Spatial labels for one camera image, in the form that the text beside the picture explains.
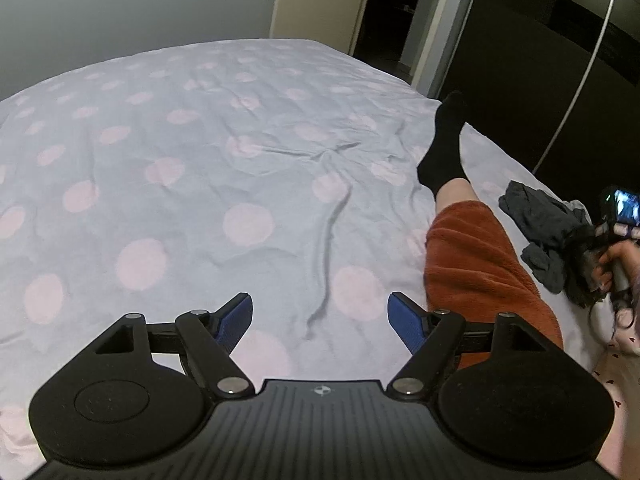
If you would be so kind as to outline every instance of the polka dot bed sheet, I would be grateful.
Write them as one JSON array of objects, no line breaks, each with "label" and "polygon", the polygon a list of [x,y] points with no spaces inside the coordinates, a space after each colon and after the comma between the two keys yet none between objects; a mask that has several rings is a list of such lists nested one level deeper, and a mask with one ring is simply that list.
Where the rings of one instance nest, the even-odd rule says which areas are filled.
[{"label": "polka dot bed sheet", "polygon": [[[167,322],[248,292],[254,321],[232,357],[257,388],[386,383],[409,357],[386,298],[426,304],[434,201],[415,166],[437,106],[305,40],[146,52],[1,102],[0,476],[40,465],[31,396],[127,312]],[[545,188],[468,125],[461,152],[520,253],[498,197],[511,179]],[[566,298],[541,292],[593,367]]]}]

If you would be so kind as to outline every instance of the device screen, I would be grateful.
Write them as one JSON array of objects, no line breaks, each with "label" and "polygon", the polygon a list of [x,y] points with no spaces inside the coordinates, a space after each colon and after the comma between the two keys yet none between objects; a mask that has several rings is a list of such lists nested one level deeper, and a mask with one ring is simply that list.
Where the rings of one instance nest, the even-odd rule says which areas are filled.
[{"label": "device screen", "polygon": [[617,189],[615,193],[618,221],[640,226],[640,197]]}]

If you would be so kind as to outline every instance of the white cable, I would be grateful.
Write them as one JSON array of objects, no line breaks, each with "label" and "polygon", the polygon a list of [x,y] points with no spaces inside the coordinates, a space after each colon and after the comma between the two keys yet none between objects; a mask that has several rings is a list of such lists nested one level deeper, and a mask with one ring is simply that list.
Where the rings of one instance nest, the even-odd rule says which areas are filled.
[{"label": "white cable", "polygon": [[607,25],[609,25],[609,18],[611,17],[611,11],[613,10],[613,2],[614,1],[615,0],[610,0],[609,1],[609,8],[607,9],[607,14],[604,17],[604,23],[602,24],[602,30],[600,31],[600,35],[598,37],[598,41],[596,41],[596,46],[593,49],[593,54],[591,54],[591,59],[589,60],[589,64],[587,65],[587,70],[584,71],[584,75],[582,76],[582,81],[580,81],[580,84],[578,85],[578,89],[575,91],[574,98],[572,99],[571,104],[569,104],[569,107],[567,108],[566,113],[564,114],[564,117],[562,118],[562,121],[560,122],[560,125],[558,126],[558,129],[556,130],[554,136],[549,141],[549,144],[547,145],[545,152],[540,157],[540,160],[536,164],[536,167],[533,168],[533,172],[532,172],[533,174],[536,174],[536,172],[540,169],[540,165],[542,165],[542,163],[544,162],[546,156],[549,153],[549,150],[551,150],[551,147],[554,145],[554,142],[556,142],[556,139],[558,138],[558,135],[560,135],[560,132],[562,131],[562,128],[564,128],[564,124],[567,122],[567,119],[569,118],[569,115],[574,110],[575,102],[578,100],[578,97],[580,97],[580,93],[582,92],[582,87],[584,86],[584,84],[587,81],[587,78],[589,76],[589,73],[591,72],[591,67],[593,66],[593,63],[596,61],[596,56],[597,56],[598,51],[600,49],[600,44],[602,43],[602,38],[604,38],[604,33],[607,30]]}]

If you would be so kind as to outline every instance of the black sock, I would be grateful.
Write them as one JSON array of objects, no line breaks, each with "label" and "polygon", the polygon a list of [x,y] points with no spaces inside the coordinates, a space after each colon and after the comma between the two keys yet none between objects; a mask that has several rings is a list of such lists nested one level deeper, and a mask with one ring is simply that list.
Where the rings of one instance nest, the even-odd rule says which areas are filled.
[{"label": "black sock", "polygon": [[449,180],[466,177],[460,162],[460,131],[465,125],[466,103],[462,92],[449,94],[436,111],[436,135],[418,164],[418,181],[434,196]]}]

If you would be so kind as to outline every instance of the beige door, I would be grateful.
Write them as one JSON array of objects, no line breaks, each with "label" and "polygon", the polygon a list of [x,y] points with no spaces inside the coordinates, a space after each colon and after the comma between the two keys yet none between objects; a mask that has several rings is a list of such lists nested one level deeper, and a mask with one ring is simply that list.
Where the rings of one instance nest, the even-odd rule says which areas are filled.
[{"label": "beige door", "polygon": [[365,0],[276,0],[273,38],[316,40],[350,54]]}]

